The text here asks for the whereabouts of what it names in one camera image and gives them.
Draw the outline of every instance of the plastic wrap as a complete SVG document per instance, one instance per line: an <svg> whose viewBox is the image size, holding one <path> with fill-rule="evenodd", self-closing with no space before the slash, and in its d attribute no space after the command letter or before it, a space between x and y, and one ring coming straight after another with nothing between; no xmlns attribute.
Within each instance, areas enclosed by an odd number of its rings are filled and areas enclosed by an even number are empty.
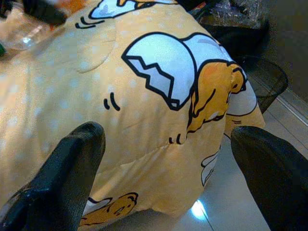
<svg viewBox="0 0 308 231"><path fill-rule="evenodd" d="M262 0L222 0L211 9L214 26L259 29L266 21Z"/></svg>

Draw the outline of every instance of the black mesh trash can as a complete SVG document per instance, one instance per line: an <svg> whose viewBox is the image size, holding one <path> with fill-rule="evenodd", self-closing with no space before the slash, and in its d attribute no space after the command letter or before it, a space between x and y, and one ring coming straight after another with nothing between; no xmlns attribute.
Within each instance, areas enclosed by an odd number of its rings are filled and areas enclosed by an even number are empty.
<svg viewBox="0 0 308 231"><path fill-rule="evenodd" d="M256 56L240 56L235 61L246 72L257 96L262 113L283 93L289 84L288 76L278 65Z"/></svg>

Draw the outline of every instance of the tiled floor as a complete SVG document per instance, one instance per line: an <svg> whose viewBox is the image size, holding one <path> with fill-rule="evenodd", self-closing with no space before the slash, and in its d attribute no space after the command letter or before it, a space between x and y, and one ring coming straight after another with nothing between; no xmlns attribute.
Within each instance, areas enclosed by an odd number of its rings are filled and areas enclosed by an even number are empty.
<svg viewBox="0 0 308 231"><path fill-rule="evenodd" d="M279 101L265 112L266 130L289 141L308 158L308 127ZM215 171L205 192L183 217L151 210L135 213L104 231L269 231L224 137Z"/></svg>

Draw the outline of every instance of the wall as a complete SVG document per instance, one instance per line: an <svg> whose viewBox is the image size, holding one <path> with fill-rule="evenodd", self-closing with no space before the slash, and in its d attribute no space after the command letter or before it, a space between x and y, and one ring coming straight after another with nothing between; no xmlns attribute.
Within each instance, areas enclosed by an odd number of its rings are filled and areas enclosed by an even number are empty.
<svg viewBox="0 0 308 231"><path fill-rule="evenodd" d="M258 48L289 76L290 89L308 103L308 0L264 0L269 36Z"/></svg>

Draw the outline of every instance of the yellow fabric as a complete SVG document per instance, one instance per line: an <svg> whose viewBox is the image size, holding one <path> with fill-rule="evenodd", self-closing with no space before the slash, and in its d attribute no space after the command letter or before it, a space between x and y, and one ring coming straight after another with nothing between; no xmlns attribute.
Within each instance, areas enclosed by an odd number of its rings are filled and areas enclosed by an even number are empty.
<svg viewBox="0 0 308 231"><path fill-rule="evenodd" d="M127 11L109 15L116 3ZM168 0L90 1L52 38L1 62L0 89L0 206L61 138L87 121L104 127L80 229L148 208L183 214L223 133L264 126L240 67Z"/></svg>

